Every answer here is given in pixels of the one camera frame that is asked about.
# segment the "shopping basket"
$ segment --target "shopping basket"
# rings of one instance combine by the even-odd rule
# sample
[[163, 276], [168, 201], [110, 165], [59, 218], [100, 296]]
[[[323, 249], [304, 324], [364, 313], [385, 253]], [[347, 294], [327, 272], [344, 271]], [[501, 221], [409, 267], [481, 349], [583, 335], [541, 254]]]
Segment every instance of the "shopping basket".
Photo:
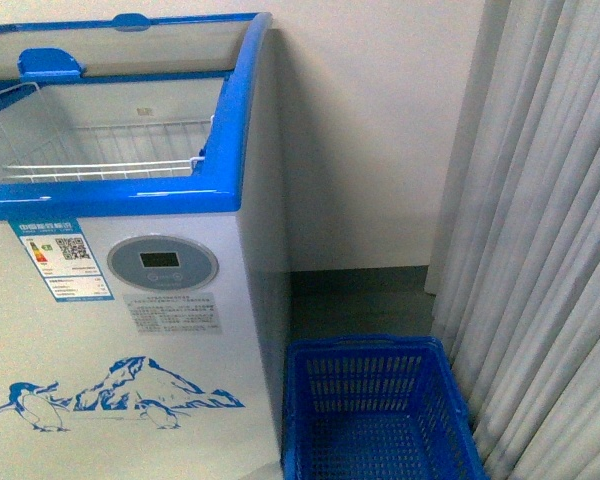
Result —
[[299, 341], [287, 362], [285, 480], [487, 478], [437, 339]]

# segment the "temperature display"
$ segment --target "temperature display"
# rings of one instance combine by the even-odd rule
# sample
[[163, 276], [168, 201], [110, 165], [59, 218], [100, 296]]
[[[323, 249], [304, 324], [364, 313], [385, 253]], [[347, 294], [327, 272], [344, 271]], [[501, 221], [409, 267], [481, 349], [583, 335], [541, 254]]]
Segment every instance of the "temperature display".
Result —
[[176, 252], [141, 253], [140, 259], [145, 268], [180, 266]]

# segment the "curtain fold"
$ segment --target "curtain fold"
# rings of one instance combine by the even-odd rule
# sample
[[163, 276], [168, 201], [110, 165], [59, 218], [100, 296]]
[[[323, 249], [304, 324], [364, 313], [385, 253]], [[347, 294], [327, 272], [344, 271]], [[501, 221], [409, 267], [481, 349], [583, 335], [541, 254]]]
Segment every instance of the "curtain fold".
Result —
[[487, 472], [600, 478], [600, 0], [512, 1], [445, 202], [432, 333]]

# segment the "blue freezer trim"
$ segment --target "blue freezer trim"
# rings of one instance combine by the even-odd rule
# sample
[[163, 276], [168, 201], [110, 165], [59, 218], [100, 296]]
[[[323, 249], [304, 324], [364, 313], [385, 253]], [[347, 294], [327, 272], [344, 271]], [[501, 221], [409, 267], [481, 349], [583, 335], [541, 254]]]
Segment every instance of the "blue freezer trim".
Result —
[[270, 24], [271, 15], [260, 13], [247, 29], [220, 95], [200, 175], [0, 185], [0, 220], [239, 210], [258, 56]]
[[[122, 15], [140, 15], [139, 13], [127, 13]], [[181, 23], [204, 23], [204, 22], [246, 22], [255, 18], [257, 13], [232, 13], [221, 15], [200, 15], [186, 17], [159, 17], [148, 18], [151, 25], [173, 25]], [[81, 20], [73, 22], [35, 22], [35, 23], [10, 23], [0, 25], [0, 34], [10, 32], [27, 32], [36, 30], [70, 30], [81, 28], [119, 28], [120, 17], [117, 15], [113, 20]]]

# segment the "penguin graphic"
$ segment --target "penguin graphic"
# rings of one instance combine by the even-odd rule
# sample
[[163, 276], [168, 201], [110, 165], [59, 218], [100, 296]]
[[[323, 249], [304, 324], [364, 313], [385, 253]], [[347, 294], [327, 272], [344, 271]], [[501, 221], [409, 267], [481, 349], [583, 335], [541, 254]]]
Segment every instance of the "penguin graphic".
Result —
[[0, 413], [15, 410], [39, 432], [66, 432], [56, 408], [68, 409], [40, 395], [55, 390], [57, 386], [57, 382], [48, 387], [26, 382], [14, 383], [9, 387], [9, 403], [0, 407]]
[[180, 428], [177, 415], [191, 416], [188, 413], [176, 412], [157, 400], [144, 399], [140, 400], [136, 405], [143, 410], [140, 417], [149, 417], [149, 420], [151, 420], [159, 430], [175, 430], [176, 428]]

